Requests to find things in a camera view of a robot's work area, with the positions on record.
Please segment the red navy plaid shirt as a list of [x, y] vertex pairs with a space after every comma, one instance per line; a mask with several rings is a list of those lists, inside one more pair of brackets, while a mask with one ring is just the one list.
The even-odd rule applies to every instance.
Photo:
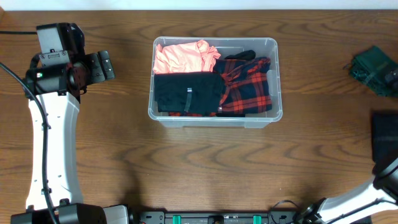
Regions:
[[218, 111], [206, 115], [194, 113], [172, 113], [171, 116], [216, 116], [256, 114], [272, 109], [267, 72], [271, 60], [258, 57], [253, 60], [217, 60], [211, 73], [219, 74], [226, 85]]

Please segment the pink shirt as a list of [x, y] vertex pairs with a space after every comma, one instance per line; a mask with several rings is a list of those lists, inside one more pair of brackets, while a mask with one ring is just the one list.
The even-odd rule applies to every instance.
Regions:
[[212, 72], [221, 57], [216, 47], [205, 40], [155, 48], [155, 74]]

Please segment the black fuzzy sweater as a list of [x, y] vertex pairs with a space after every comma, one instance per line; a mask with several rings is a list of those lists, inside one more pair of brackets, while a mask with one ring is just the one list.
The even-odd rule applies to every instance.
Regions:
[[[225, 60], [244, 60], [244, 61], [249, 61], [249, 60], [253, 60], [255, 58], [256, 58], [255, 51], [246, 50], [246, 51], [240, 52], [240, 53], [235, 54], [235, 55], [228, 55], [224, 59]], [[223, 113], [217, 113], [216, 116], [219, 116], [219, 117], [245, 117], [244, 114], [227, 115], [227, 114], [223, 114]]]

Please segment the black garment with tape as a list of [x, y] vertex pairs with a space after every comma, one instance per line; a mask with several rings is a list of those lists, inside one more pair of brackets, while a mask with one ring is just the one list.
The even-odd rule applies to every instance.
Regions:
[[154, 100], [158, 111], [206, 115], [218, 111], [225, 93], [217, 73], [170, 73], [154, 76]]

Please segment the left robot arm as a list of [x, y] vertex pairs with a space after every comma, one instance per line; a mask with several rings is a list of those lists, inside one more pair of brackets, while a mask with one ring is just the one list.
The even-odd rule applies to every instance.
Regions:
[[26, 211], [11, 223], [131, 223], [125, 205], [83, 201], [76, 170], [76, 123], [88, 85], [115, 78], [109, 53], [86, 54], [74, 23], [37, 26], [41, 52], [18, 78], [32, 117], [33, 168]]

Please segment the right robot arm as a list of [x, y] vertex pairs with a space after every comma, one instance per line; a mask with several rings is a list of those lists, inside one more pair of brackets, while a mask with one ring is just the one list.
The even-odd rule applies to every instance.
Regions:
[[[397, 67], [378, 71], [351, 68], [349, 74], [382, 93], [397, 93]], [[375, 159], [373, 177], [352, 191], [333, 198], [323, 198], [304, 210], [297, 220], [302, 223], [353, 223], [386, 210], [397, 209], [397, 148]]]

